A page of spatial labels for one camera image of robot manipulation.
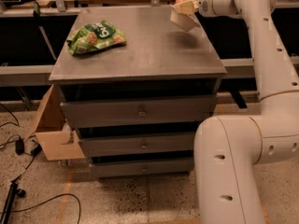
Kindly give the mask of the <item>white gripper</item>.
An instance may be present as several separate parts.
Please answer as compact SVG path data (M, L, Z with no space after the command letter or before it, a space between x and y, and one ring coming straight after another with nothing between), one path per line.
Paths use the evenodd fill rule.
M215 17L213 5L213 0L184 0L175 3L174 8L178 14L192 15L198 11L204 17Z

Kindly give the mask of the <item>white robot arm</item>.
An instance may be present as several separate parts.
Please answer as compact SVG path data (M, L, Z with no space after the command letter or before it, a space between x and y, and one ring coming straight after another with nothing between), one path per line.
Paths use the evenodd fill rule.
M253 167L290 159L299 144L299 77L272 19L275 0L177 0L173 9L246 24L259 111L203 121L194 174L202 224L266 224Z

